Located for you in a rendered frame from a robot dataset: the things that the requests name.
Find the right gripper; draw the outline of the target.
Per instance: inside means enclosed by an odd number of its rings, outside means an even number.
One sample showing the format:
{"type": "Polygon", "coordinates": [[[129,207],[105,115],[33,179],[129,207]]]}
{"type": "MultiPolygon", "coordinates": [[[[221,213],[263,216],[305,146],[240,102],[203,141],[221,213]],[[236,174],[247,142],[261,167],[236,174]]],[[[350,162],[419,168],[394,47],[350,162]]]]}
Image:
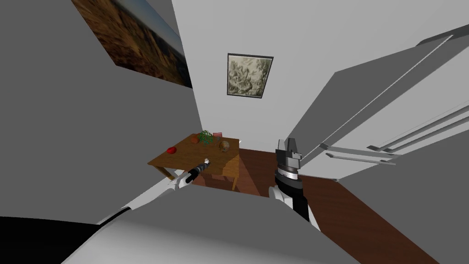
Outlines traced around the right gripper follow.
{"type": "Polygon", "coordinates": [[[296,140],[294,138],[289,137],[285,142],[279,139],[275,153],[278,165],[294,168],[296,170],[301,168],[300,161],[303,157],[302,154],[298,153],[296,140]]]}

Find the wooden table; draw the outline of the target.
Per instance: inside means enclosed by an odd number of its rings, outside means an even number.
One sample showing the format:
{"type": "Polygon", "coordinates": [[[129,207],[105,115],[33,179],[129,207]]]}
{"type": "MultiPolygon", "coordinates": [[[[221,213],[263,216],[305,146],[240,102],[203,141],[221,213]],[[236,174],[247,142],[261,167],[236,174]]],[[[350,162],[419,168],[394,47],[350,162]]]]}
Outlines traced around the wooden table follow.
{"type": "Polygon", "coordinates": [[[168,178],[174,179],[167,171],[168,168],[189,171],[208,158],[210,165],[204,172],[233,178],[231,190],[235,190],[239,177],[239,139],[221,137],[220,141],[229,143],[228,151],[222,152],[219,148],[220,142],[209,145],[193,143],[191,139],[195,136],[196,134],[191,134],[177,143],[174,146],[176,148],[174,154],[163,152],[148,164],[168,178]]]}

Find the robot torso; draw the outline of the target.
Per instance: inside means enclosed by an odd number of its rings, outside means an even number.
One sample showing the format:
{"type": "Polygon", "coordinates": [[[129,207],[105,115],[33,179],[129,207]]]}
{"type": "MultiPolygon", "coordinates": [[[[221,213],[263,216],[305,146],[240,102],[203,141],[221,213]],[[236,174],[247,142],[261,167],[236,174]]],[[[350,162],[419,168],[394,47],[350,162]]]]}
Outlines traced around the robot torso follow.
{"type": "Polygon", "coordinates": [[[360,264],[273,198],[189,185],[128,210],[63,264],[360,264]]]}

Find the black framed grey picture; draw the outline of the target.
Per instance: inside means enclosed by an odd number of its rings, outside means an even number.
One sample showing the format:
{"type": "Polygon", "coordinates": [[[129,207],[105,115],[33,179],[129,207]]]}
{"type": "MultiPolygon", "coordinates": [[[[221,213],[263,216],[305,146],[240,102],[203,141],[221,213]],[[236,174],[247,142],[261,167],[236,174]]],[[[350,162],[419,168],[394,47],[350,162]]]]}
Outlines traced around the black framed grey picture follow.
{"type": "Polygon", "coordinates": [[[227,95],[263,97],[274,57],[227,54],[227,95]]]}

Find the grey refrigerator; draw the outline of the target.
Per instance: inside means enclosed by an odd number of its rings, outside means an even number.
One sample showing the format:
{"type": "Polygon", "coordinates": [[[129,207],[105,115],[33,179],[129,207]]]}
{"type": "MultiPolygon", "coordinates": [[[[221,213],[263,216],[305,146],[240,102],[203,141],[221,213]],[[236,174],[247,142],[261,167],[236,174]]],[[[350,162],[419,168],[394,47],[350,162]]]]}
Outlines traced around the grey refrigerator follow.
{"type": "MultiPolygon", "coordinates": [[[[386,153],[413,139],[469,116],[469,24],[419,42],[415,47],[335,72],[290,133],[304,155],[300,174],[339,180],[371,167],[393,167],[333,159],[344,154],[329,146],[386,153]],[[426,125],[432,129],[394,146],[386,146],[426,125]]],[[[469,129],[469,122],[393,154],[403,156],[469,129]]]]}

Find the large brown landscape painting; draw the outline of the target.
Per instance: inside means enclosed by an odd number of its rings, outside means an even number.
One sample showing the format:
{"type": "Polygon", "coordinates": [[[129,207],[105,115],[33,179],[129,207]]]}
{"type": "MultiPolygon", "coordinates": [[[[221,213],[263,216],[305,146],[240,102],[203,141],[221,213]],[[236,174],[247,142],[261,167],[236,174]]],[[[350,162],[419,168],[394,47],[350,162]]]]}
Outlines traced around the large brown landscape painting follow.
{"type": "Polygon", "coordinates": [[[118,0],[71,0],[115,65],[192,88],[186,59],[118,0]]]}

